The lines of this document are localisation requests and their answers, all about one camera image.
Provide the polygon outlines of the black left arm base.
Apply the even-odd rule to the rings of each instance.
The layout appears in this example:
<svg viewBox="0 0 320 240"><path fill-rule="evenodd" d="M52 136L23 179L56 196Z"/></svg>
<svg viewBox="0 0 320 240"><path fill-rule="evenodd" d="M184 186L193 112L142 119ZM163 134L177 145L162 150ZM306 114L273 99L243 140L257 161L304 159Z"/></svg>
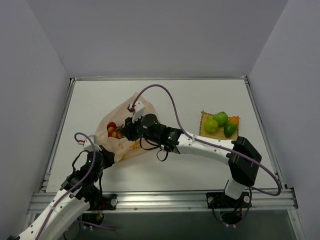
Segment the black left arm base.
<svg viewBox="0 0 320 240"><path fill-rule="evenodd" d="M115 211L118 204L116 194L99 196L90 203L89 213L83 213L81 220L85 226L100 226L105 218L105 211Z"/></svg>

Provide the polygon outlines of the orange green fake mango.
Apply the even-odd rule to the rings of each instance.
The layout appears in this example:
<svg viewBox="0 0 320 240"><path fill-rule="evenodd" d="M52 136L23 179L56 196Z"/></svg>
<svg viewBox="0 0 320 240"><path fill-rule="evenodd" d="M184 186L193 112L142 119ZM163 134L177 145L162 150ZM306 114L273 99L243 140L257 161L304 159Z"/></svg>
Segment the orange green fake mango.
<svg viewBox="0 0 320 240"><path fill-rule="evenodd" d="M223 133L226 138L230 138L238 129L239 127L239 117L232 116L228 119L226 124L224 125Z"/></svg>

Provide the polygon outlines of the translucent banana print plastic bag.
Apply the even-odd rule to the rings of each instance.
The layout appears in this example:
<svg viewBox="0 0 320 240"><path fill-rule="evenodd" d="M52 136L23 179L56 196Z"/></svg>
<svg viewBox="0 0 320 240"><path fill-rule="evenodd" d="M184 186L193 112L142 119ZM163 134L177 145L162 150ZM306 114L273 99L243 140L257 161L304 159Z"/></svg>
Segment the translucent banana print plastic bag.
<svg viewBox="0 0 320 240"><path fill-rule="evenodd" d="M130 141L124 136L117 138L109 135L108 133L107 125L109 123L114 122L117 127L120 127L125 124L126 118L132 116L132 113L128 111L127 107L136 99L137 96L138 93L135 92L130 98L117 107L114 107L100 121L95 131L98 144L103 146L107 151L114 153L115 162L120 162L145 154L147 151L141 148L140 143L142 143L142 146L147 149L151 147L151 145L145 140L138 139Z"/></svg>

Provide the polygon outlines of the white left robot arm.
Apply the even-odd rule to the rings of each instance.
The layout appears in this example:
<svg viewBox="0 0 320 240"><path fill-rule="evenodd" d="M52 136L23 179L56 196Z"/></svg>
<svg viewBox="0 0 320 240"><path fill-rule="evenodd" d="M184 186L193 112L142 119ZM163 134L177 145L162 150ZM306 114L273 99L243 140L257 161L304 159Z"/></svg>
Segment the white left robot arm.
<svg viewBox="0 0 320 240"><path fill-rule="evenodd" d="M107 150L86 151L86 161L62 183L53 200L30 224L10 240L57 240L68 227L82 217L81 224L100 227L104 210L115 210L118 203L116 194L103 194L103 171L115 163L115 155Z"/></svg>

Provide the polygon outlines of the green fake pear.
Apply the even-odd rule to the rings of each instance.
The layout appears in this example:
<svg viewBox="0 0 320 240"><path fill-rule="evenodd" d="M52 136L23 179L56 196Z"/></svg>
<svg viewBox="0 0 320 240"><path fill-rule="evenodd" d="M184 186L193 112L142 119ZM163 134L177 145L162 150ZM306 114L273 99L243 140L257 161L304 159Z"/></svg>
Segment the green fake pear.
<svg viewBox="0 0 320 240"><path fill-rule="evenodd" d="M219 125L213 118L208 118L203 126L203 129L208 134L215 134L218 131Z"/></svg>

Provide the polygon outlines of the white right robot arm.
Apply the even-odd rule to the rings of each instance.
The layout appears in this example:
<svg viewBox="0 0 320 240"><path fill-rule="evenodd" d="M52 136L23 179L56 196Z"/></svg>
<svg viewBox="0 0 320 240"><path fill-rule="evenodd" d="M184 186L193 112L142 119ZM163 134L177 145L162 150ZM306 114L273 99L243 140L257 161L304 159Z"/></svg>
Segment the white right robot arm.
<svg viewBox="0 0 320 240"><path fill-rule="evenodd" d="M262 160L262 156L244 137L217 140L194 135L161 124L153 113L138 120L126 118L121 133L129 141L145 140L168 153L205 157L227 165L231 178L222 193L222 200L230 207L240 201L246 187L255 184Z"/></svg>

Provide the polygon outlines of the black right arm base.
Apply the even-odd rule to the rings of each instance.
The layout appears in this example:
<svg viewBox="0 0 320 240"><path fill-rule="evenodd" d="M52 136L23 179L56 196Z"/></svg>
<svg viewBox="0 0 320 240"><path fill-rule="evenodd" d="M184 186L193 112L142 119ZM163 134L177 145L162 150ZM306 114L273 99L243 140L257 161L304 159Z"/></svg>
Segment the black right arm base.
<svg viewBox="0 0 320 240"><path fill-rule="evenodd" d="M252 207L252 197L251 190L242 192L238 199L233 199L222 191L207 192L206 204L216 221L226 227L235 228L248 215Z"/></svg>

